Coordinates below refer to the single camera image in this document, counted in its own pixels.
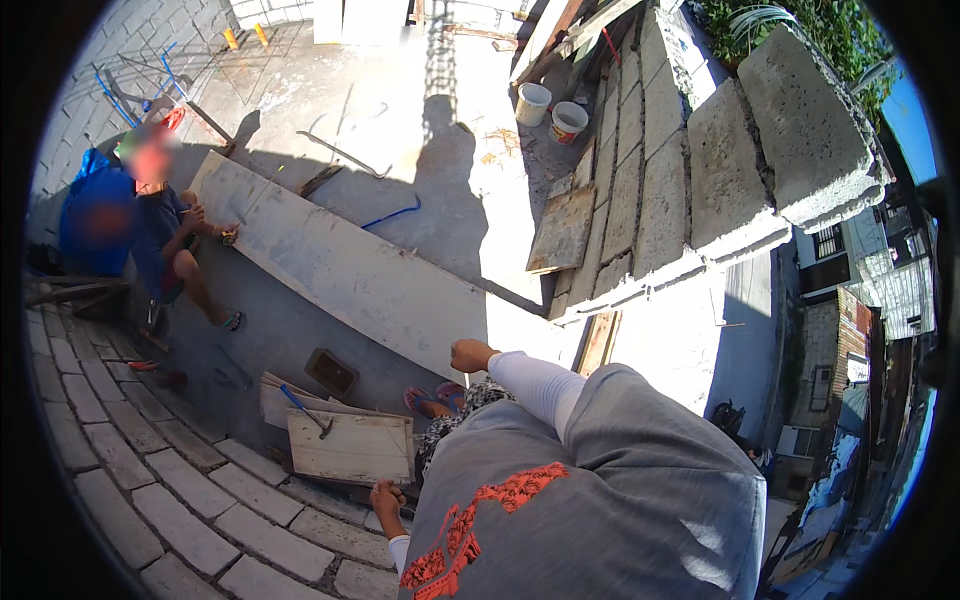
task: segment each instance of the blue shirt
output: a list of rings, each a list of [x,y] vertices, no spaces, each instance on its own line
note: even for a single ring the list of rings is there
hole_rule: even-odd
[[[189,208],[177,192],[166,186],[163,191],[136,197],[131,254],[143,285],[157,301],[163,299],[161,281],[167,268],[163,247],[174,238],[183,222],[182,211]]]

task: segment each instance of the blue tarp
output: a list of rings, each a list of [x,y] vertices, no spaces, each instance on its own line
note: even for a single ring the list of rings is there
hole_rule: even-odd
[[[96,148],[84,153],[60,211],[60,262],[70,273],[117,277],[132,239],[133,179]]]

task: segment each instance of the white bucket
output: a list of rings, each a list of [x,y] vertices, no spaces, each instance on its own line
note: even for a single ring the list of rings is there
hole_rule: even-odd
[[[580,105],[558,102],[553,107],[553,127],[550,128],[550,135],[558,144],[573,143],[573,138],[584,130],[589,121],[587,112]]]
[[[543,115],[553,95],[542,85],[522,84],[516,101],[515,117],[520,125],[536,127],[543,121]]]

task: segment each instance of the foliage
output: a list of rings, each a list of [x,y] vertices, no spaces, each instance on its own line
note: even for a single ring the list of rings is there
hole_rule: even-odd
[[[713,54],[730,64],[739,64],[747,58],[778,25],[777,21],[764,22],[751,27],[746,35],[736,36],[733,33],[732,21],[738,14],[742,14],[737,11],[757,4],[783,7],[796,16],[803,31],[850,86],[871,66],[894,55],[893,46],[876,27],[873,17],[863,8],[862,0],[700,2],[709,17],[706,29],[713,37]],[[890,95],[890,88],[896,77],[896,70],[891,69],[856,96],[875,129],[879,123],[880,104]]]

